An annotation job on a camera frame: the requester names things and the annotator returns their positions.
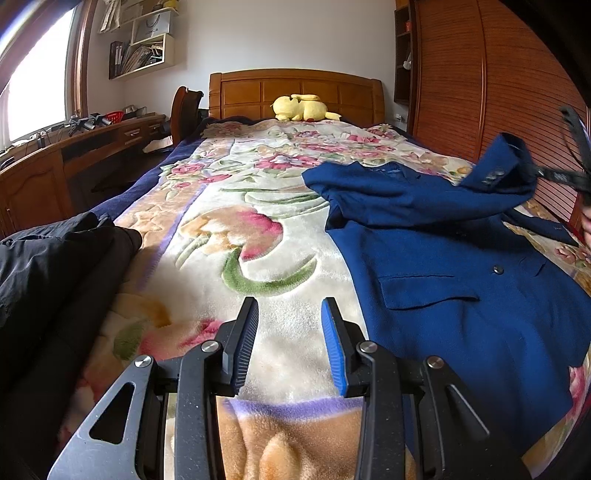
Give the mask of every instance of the metal screw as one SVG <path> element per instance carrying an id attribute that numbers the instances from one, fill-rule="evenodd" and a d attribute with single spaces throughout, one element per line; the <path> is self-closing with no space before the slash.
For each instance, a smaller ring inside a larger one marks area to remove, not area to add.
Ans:
<path id="1" fill-rule="evenodd" d="M 363 353 L 374 353 L 378 349 L 378 344 L 375 342 L 365 341 L 359 345 L 359 350 Z"/>
<path id="2" fill-rule="evenodd" d="M 445 362 L 443 361 L 443 358 L 441 358 L 440 356 L 432 355 L 429 358 L 427 358 L 427 365 L 431 368 L 439 369 L 442 368 L 443 365 L 445 365 Z"/>
<path id="3" fill-rule="evenodd" d="M 201 350 L 207 353 L 215 352 L 218 348 L 220 348 L 220 344 L 215 340 L 208 340 L 201 344 Z"/>
<path id="4" fill-rule="evenodd" d="M 134 365 L 138 368 L 147 367 L 152 363 L 152 357 L 149 355 L 140 355 L 135 359 Z"/>

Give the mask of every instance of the wooden desk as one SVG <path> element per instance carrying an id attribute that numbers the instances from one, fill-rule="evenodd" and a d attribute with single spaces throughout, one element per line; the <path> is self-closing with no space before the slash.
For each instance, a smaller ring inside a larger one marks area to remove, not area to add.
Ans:
<path id="1" fill-rule="evenodd" d="M 0 234 L 74 215 L 67 181 L 123 150 L 158 137 L 164 115 L 134 118 L 68 137 L 21 158 L 0 172 Z"/>

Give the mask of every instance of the yellow plush toy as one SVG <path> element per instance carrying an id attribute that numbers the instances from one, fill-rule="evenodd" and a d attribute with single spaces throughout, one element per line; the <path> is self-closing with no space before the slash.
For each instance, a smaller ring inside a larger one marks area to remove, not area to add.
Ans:
<path id="1" fill-rule="evenodd" d="M 279 97 L 271 106 L 275 112 L 275 118 L 283 122 L 289 120 L 313 122 L 325 118 L 329 120 L 340 119 L 339 114 L 327 111 L 326 105 L 320 101 L 320 97 L 317 95 L 294 93 L 291 98 L 288 96 Z"/>

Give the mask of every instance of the blue suit jacket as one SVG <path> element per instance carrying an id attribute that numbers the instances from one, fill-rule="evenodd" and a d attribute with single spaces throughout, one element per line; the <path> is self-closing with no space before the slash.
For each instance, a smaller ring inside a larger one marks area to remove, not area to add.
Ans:
<path id="1" fill-rule="evenodd" d="M 349 267 L 369 337 L 443 357 L 524 453 L 571 408 L 569 365 L 591 341 L 591 299 L 503 221 L 575 245 L 558 223 L 513 210 L 536 180 L 502 134 L 458 186 L 397 163 L 324 163 L 306 185 Z"/>

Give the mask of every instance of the floral blanket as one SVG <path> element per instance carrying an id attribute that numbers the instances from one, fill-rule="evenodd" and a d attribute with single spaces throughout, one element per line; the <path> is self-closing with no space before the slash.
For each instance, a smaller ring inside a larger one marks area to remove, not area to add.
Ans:
<path id="1" fill-rule="evenodd" d="M 227 478 L 352 478 L 361 400 L 340 398 L 333 386 L 322 299 L 336 297 L 343 317 L 366 329 L 345 262 L 324 232 L 328 204 L 306 188 L 301 174 L 324 161 L 397 161 L 457 183 L 472 164 L 418 148 L 388 125 L 229 121 L 209 125 L 203 137 L 190 158 L 163 167 L 159 184 L 116 220 L 139 230 L 144 242 L 96 340 L 61 442 L 136 355 L 183 355 L 234 319 L 245 296 L 255 296 L 259 330 L 246 384 L 238 398 L 218 401 Z M 520 208 L 550 217 L 535 201 Z M 586 250 L 508 227 L 591 294 Z M 581 413 L 589 359 L 571 369 L 571 411 L 524 456 L 534 476 Z M 171 402 L 167 479 L 173 478 L 173 431 Z M 407 478 L 414 478 L 410 455 Z"/>

